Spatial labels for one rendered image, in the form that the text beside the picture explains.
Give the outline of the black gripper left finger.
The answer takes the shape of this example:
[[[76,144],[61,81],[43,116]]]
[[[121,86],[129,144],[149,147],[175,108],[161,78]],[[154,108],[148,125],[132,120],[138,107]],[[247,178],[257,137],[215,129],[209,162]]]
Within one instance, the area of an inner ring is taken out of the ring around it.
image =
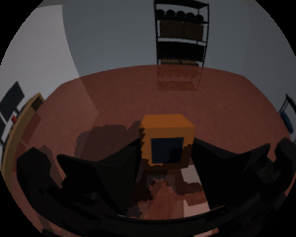
[[[127,217],[137,171],[143,158],[139,138],[98,162],[62,154],[57,154],[56,158],[66,177],[69,175],[77,181],[98,187],[113,208],[119,210],[117,214]]]

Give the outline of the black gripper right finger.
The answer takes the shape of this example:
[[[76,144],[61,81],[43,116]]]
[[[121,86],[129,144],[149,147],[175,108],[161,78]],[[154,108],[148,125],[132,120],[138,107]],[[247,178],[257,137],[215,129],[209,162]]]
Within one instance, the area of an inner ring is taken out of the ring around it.
[[[270,146],[271,143],[264,143],[258,149],[236,154],[194,138],[190,158],[199,175],[210,210],[224,205],[224,198],[235,189],[248,166],[261,161],[269,153]]]

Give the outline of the orange block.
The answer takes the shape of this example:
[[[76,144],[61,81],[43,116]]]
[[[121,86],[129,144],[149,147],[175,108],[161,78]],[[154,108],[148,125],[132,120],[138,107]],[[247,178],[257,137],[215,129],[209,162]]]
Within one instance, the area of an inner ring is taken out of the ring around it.
[[[184,169],[190,162],[194,123],[181,115],[144,116],[139,141],[144,170]]]

